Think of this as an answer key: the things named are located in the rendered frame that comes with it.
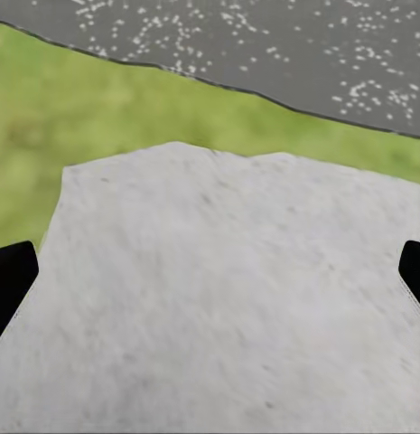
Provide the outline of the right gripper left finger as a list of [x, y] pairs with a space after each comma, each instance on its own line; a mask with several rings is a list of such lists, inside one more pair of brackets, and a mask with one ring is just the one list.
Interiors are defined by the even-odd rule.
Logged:
[[38, 260], [30, 241], [0, 248], [0, 336], [38, 273]]

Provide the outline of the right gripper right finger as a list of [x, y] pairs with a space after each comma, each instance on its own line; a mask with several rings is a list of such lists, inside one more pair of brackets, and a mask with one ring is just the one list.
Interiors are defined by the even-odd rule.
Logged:
[[398, 270], [420, 304], [420, 242], [405, 242]]

